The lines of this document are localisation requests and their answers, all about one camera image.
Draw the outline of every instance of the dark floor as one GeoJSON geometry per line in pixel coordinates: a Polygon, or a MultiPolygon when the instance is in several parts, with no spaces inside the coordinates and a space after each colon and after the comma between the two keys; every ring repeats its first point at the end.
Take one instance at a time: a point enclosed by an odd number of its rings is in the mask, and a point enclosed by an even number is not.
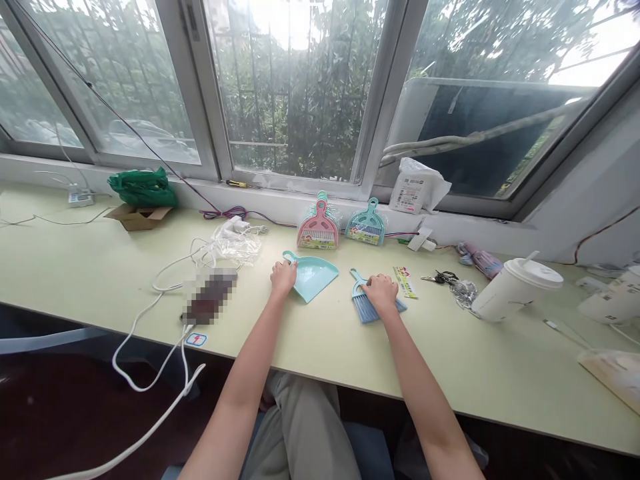
{"type": "MultiPolygon", "coordinates": [[[[193,350],[187,357],[190,365],[207,364],[198,398],[183,399],[140,449],[101,479],[158,480],[167,466],[188,458],[232,361],[193,350]]],[[[126,370],[139,385],[155,376],[145,363],[126,370]]],[[[80,355],[0,356],[0,478],[43,480],[101,465],[146,433],[176,395],[162,380],[137,393],[109,363],[80,355]]],[[[343,387],[339,396],[343,420],[383,430],[393,458],[408,418],[404,403],[343,387]]],[[[478,419],[459,421],[489,454],[487,480],[639,478],[638,459],[478,419]]]]}

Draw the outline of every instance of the person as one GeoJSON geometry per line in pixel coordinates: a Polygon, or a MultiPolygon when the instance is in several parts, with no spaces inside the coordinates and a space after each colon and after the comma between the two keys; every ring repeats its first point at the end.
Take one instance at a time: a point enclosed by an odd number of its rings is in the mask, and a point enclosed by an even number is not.
{"type": "MultiPolygon", "coordinates": [[[[360,478],[339,418],[335,386],[269,371],[296,266],[273,266],[269,300],[179,480],[360,478]],[[247,454],[263,389],[276,405],[265,414],[247,454]]],[[[398,285],[380,274],[363,290],[387,332],[402,396],[432,478],[484,479],[447,399],[398,314],[398,285]]]]}

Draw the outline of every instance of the keychain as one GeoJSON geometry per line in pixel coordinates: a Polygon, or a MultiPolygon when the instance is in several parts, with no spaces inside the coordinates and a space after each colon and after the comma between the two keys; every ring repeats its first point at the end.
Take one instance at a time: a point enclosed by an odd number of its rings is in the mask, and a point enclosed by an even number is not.
{"type": "Polygon", "coordinates": [[[458,276],[454,272],[450,272],[450,271],[438,272],[438,270],[436,270],[435,272],[436,272],[435,277],[420,277],[420,280],[432,281],[440,285],[444,283],[453,285],[459,280],[458,276]]]}

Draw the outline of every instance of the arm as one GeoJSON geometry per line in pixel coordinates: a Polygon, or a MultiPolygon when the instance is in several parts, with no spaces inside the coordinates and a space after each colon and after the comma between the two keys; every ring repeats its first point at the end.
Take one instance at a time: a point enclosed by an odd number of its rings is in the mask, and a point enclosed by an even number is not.
{"type": "Polygon", "coordinates": [[[179,480],[237,480],[240,475],[296,266],[296,262],[278,262],[273,267],[271,296],[233,362],[211,419],[179,480]]]}
{"type": "Polygon", "coordinates": [[[363,289],[387,331],[402,396],[431,476],[435,480],[483,479],[445,394],[398,314],[398,285],[380,274],[371,277],[363,289]]]}

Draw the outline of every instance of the disposable cup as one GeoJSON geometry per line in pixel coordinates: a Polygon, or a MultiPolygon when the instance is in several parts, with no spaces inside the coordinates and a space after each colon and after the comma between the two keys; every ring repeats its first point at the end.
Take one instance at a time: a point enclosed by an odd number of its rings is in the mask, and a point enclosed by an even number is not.
{"type": "Polygon", "coordinates": [[[640,316],[640,265],[630,267],[609,288],[578,305],[578,310],[600,323],[624,323],[640,316]]]}
{"type": "Polygon", "coordinates": [[[508,260],[480,292],[471,310],[487,321],[502,321],[539,300],[550,291],[562,288],[562,276],[541,263],[522,258],[508,260]]]}

